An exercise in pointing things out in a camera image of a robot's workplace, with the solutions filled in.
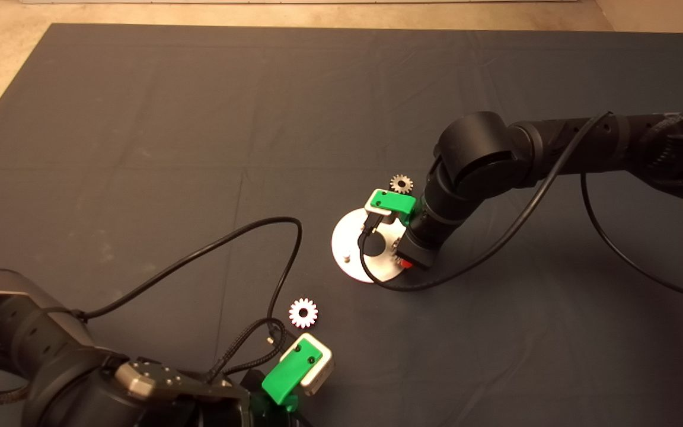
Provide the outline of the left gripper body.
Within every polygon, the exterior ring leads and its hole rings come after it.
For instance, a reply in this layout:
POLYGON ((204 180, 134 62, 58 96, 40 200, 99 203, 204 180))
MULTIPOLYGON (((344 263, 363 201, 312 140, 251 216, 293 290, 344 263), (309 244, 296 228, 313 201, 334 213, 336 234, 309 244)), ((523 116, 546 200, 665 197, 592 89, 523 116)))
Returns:
POLYGON ((246 371, 240 385, 250 393, 252 426, 300 426, 294 415, 277 404, 263 387, 265 375, 261 371, 246 371))

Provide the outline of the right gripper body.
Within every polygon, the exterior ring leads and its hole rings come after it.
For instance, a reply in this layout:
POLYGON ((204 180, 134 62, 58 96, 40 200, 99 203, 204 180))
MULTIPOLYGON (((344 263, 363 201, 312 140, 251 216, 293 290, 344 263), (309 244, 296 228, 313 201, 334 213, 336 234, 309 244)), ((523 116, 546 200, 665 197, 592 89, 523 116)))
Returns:
POLYGON ((436 260, 437 251, 419 241, 410 227, 401 236, 397 245, 397 256, 401 259, 429 259, 429 268, 436 260))

